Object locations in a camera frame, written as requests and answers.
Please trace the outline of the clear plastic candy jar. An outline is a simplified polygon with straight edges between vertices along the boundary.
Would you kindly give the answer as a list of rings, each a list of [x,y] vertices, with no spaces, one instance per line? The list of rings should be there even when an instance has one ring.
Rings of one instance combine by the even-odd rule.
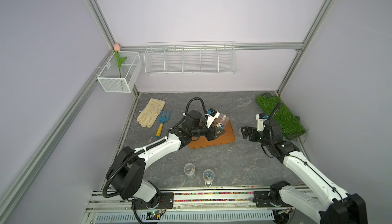
[[[230,117],[229,117],[228,115],[225,115],[225,114],[220,114],[219,118],[217,118],[217,119],[214,121],[213,124],[215,124],[216,122],[224,122],[224,121],[226,121],[226,122],[227,122],[227,125],[228,125],[228,123],[229,123],[229,121],[230,121]]]

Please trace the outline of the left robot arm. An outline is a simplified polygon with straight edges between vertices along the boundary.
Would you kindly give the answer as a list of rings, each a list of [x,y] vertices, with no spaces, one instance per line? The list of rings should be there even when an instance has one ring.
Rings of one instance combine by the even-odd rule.
[[[226,132],[229,118],[216,109],[207,109],[202,98],[192,98],[182,119],[167,130],[163,138],[146,146],[122,148],[106,173],[104,198],[141,200],[148,208],[163,202],[160,190],[144,180],[145,170],[164,156],[179,151],[200,138],[214,141]]]

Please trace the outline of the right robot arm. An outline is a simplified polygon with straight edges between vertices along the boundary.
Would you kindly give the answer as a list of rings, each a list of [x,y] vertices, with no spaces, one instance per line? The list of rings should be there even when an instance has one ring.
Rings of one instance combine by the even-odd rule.
[[[270,115],[257,114],[257,127],[242,127],[242,136],[251,142],[260,143],[269,158],[276,158],[295,173],[316,197],[311,198],[289,182],[280,181],[270,186],[269,193],[255,193],[253,201],[273,207],[294,207],[318,224],[366,224],[368,215],[365,200],[333,183],[296,145],[284,139],[281,126],[274,120],[282,104],[278,102]]]

